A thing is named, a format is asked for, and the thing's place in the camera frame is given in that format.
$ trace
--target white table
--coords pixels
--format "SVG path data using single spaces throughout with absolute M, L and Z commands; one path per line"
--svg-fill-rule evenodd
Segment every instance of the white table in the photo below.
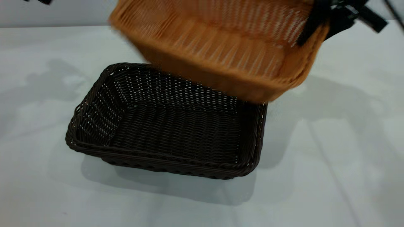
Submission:
M 109 27 L 0 29 L 0 226 L 404 226 L 404 38 L 358 23 L 269 105 L 257 169 L 222 181 L 70 150 L 73 110 L 109 64 Z

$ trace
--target basket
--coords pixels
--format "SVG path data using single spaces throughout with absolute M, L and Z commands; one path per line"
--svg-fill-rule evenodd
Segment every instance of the basket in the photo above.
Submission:
M 104 70 L 75 109 L 67 145 L 117 166 L 231 179 L 254 170 L 267 104 L 251 104 L 147 64 Z
M 307 77 L 326 38 L 302 46 L 313 0 L 119 0 L 110 16 L 151 63 L 228 95 L 273 101 Z

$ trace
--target tan wicker basket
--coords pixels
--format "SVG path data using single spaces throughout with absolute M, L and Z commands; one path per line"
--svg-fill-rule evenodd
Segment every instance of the tan wicker basket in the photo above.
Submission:
M 307 77 L 329 30 L 296 44 L 313 0 L 119 0 L 110 17 L 162 70 L 260 103 Z

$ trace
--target basket bottom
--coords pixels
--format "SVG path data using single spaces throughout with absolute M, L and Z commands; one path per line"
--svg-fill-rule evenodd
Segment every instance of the basket bottom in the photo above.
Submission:
M 239 135 L 236 113 L 133 106 L 126 110 L 110 146 L 237 163 Z

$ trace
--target white wall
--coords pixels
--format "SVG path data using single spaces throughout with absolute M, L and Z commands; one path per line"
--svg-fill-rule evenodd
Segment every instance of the white wall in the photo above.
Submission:
M 391 0 L 404 15 L 404 0 Z M 51 6 L 37 0 L 0 0 L 0 27 L 106 25 L 117 0 L 54 0 Z M 371 6 L 391 18 L 382 0 Z

